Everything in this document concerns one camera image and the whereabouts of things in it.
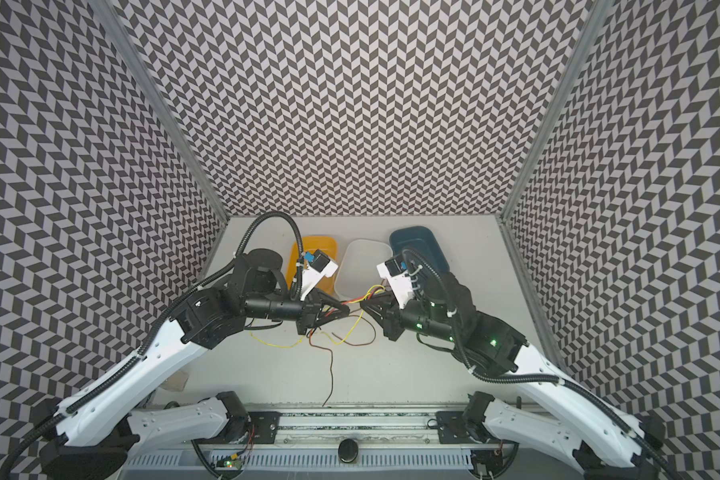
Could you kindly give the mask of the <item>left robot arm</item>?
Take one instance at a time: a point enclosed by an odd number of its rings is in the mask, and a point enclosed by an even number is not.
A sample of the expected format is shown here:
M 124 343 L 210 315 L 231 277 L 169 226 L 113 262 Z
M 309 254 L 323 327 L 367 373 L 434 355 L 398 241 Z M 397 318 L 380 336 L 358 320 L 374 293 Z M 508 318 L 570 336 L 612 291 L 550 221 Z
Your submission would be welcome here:
M 281 218 L 295 237 L 294 275 L 287 280 L 275 251 L 246 250 L 256 229 Z M 194 406 L 144 411 L 138 404 L 170 376 L 227 338 L 242 333 L 248 319 L 292 321 L 300 335 L 321 327 L 349 308 L 319 289 L 338 269 L 322 250 L 308 252 L 288 214 L 257 217 L 243 234 L 232 259 L 197 282 L 158 317 L 146 339 L 99 379 L 59 402 L 44 400 L 32 411 L 33 428 L 0 467 L 10 478 L 20 456 L 45 440 L 42 472 L 51 479 L 107 479 L 140 453 L 184 440 L 247 434 L 248 413 L 233 392 Z

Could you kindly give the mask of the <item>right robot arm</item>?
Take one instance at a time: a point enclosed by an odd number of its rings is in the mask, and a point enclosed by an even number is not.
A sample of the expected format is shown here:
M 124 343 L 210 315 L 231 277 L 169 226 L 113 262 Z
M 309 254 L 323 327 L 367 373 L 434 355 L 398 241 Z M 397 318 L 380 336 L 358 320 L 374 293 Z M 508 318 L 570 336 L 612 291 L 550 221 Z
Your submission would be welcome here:
M 468 435 L 530 447 L 587 479 L 656 479 L 678 472 L 661 454 L 665 427 L 654 414 L 635 416 L 595 395 L 552 363 L 507 322 L 481 312 L 470 290 L 406 247 L 378 264 L 391 290 L 361 303 L 397 340 L 404 331 L 452 344 L 450 355 L 474 378 L 514 385 L 546 410 L 514 407 L 491 394 L 470 395 L 462 418 Z

